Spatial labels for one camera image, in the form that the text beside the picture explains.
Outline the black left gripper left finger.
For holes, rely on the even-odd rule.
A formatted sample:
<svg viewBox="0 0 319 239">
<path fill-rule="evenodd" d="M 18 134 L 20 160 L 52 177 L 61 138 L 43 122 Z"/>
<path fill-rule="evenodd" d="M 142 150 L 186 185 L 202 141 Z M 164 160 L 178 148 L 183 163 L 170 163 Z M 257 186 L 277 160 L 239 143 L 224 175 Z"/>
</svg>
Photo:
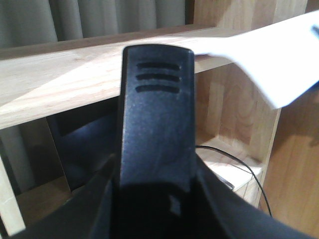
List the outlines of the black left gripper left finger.
<svg viewBox="0 0 319 239">
<path fill-rule="evenodd" d="M 110 239 L 116 164 L 111 155 L 102 169 L 59 209 L 10 239 Z"/>
</svg>

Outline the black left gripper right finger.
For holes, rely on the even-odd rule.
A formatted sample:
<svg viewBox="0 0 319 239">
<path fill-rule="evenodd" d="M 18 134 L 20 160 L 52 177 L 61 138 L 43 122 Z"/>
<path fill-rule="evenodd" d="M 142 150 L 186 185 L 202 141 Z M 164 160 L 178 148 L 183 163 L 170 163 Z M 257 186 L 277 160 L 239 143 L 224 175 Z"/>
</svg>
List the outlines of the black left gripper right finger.
<svg viewBox="0 0 319 239">
<path fill-rule="evenodd" d="M 199 239 L 308 239 L 256 209 L 196 159 L 197 237 Z"/>
</svg>

